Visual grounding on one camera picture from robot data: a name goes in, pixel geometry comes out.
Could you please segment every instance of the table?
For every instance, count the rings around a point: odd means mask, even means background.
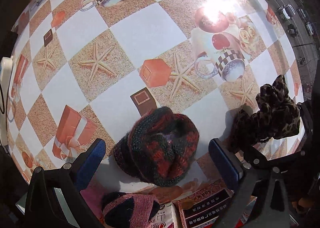
[[[199,130],[178,184],[198,187],[219,176],[209,141],[228,137],[243,104],[258,110],[260,86],[284,74],[303,102],[293,50],[265,0],[33,0],[13,30],[9,151],[27,182],[36,166],[60,168],[102,138],[96,178],[110,191],[150,188],[109,155],[141,115],[169,106]],[[301,122],[297,136],[257,148],[285,156],[303,134]]]

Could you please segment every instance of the road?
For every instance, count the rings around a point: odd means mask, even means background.
[[[268,3],[274,11],[277,10],[280,6],[286,5],[286,4],[291,4],[291,6],[295,9],[296,15],[290,21],[284,22],[284,21],[281,21],[280,19],[282,27],[284,28],[285,31],[287,30],[287,26],[290,23],[292,23],[297,28],[298,36],[295,38],[291,37],[286,32],[287,37],[291,43],[291,46],[308,44],[308,43],[314,42],[313,38],[310,37],[307,33],[307,30],[305,28],[305,21],[303,21],[299,17],[299,14],[297,13],[298,5],[294,0],[269,0]],[[293,51],[296,58],[304,57],[306,61],[303,65],[300,65],[298,63],[301,83],[303,87],[305,86],[306,83],[313,83],[314,77],[316,75],[316,62],[318,60],[316,46],[305,45],[300,47],[293,47]],[[311,97],[311,94],[304,92],[304,96],[305,98]]]

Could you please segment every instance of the car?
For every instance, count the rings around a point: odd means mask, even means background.
[[[290,20],[296,14],[290,4],[279,7],[277,11],[280,13],[280,18],[285,21]]]
[[[307,30],[309,36],[313,35],[314,30],[313,30],[313,27],[311,25],[311,22],[307,22],[306,23],[306,30]]]
[[[304,20],[307,18],[306,14],[305,14],[305,12],[304,12],[304,10],[302,8],[298,8],[297,12],[298,12],[300,18],[302,18]]]

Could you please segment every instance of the multicolored knit beanie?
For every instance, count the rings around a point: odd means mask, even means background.
[[[113,192],[102,199],[104,221],[113,228],[148,228],[159,209],[155,195]]]
[[[185,177],[198,141],[199,132],[186,115],[162,107],[142,116],[114,146],[113,156],[128,175],[172,186]]]

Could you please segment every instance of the white plastic device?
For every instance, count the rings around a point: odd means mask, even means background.
[[[0,139],[2,146],[8,145],[8,136],[6,128],[6,117],[7,117],[7,99],[8,99],[8,88],[10,84],[10,77],[12,73],[13,61],[11,58],[3,57],[0,63],[0,84],[3,92],[4,107],[2,104],[2,98],[0,93],[0,107],[4,110],[4,114],[0,112]]]

